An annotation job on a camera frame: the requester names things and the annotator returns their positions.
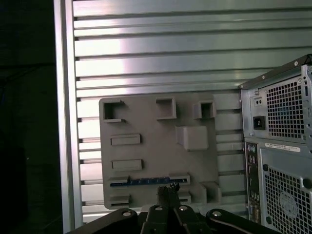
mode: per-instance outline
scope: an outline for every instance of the barcode label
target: barcode label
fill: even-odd
[[[268,148],[274,148],[274,149],[279,149],[279,150],[287,150],[287,151],[298,152],[298,153],[300,152],[299,147],[293,147],[293,146],[288,146],[288,145],[265,143],[265,146]]]

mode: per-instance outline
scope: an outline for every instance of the computer tower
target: computer tower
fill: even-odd
[[[249,219],[312,233],[312,55],[242,85]]]

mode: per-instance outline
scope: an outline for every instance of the ventilation grille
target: ventilation grille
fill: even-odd
[[[268,90],[268,120],[271,136],[301,138],[304,135],[301,97],[301,86],[297,82]]]
[[[269,168],[265,175],[268,215],[283,234],[308,234],[312,230],[310,195],[298,178]]]

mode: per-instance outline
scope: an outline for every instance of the black connector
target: black connector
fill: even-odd
[[[265,116],[253,117],[253,129],[265,130]]]

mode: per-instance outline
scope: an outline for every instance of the dark background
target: dark background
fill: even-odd
[[[21,176],[10,174],[22,155],[29,211],[11,233],[62,233],[53,0],[1,0],[0,19],[0,143],[24,151],[0,152],[2,191],[23,196]],[[2,202],[8,219],[20,215],[14,200]]]

